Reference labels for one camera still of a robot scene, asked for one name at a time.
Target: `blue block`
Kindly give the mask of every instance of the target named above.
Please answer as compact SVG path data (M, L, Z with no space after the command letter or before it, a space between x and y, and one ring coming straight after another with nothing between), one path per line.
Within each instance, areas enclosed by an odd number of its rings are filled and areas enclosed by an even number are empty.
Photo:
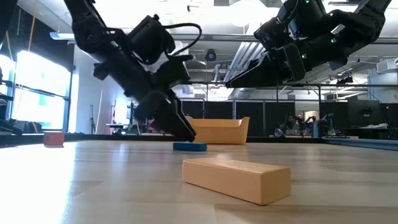
M173 149L180 151L203 152L207 150L207 144L192 143L192 142L175 142L173 143Z

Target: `wooden block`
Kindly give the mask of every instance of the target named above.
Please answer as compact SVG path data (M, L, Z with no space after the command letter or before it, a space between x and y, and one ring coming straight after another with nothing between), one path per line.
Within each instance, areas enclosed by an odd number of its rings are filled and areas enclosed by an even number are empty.
M202 152L207 150L207 144L195 142L175 142L173 143L173 149L181 151Z
M63 146L65 141L65 133L61 131L46 131L44 132L44 145L45 146Z
M229 159L187 159L183 180L206 189L267 205L290 195L290 168Z

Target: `wooden table surface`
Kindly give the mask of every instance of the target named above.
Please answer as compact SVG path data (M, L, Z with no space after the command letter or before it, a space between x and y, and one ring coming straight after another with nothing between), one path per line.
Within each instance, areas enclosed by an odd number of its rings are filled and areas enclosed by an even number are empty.
M327 144L209 146L83 141L0 149L0 223L398 223L398 153ZM292 168L292 195L261 207L182 182L182 161Z

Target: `small red cube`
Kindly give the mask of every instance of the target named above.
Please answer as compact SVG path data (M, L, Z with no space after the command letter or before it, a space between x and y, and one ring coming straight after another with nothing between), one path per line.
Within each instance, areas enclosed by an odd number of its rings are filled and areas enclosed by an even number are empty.
M44 132L45 146L63 146L64 141L65 141L65 133L61 131Z

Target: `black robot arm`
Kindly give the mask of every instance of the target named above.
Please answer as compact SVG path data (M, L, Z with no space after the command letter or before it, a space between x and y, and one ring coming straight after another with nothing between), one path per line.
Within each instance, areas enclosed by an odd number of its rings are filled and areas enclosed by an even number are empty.
M266 51L248 69L227 81L230 88L297 82L329 63L336 70L348 56L379 38L392 0L362 0L355 12L325 12L321 0L288 0L277 17L255 31Z
M193 141L195 132L182 113L181 101L170 89L190 79L183 62L192 56L177 56L182 50L170 55L175 50L174 40L158 16L147 16L126 35L121 29L106 27L93 3L94 0L65 0L77 46L99 62L94 76L100 80L111 76L127 97L139 102L134 112L138 121L154 119L157 129L177 139ZM184 25L197 27L201 34L198 25ZM168 61L155 73L144 69L162 54Z

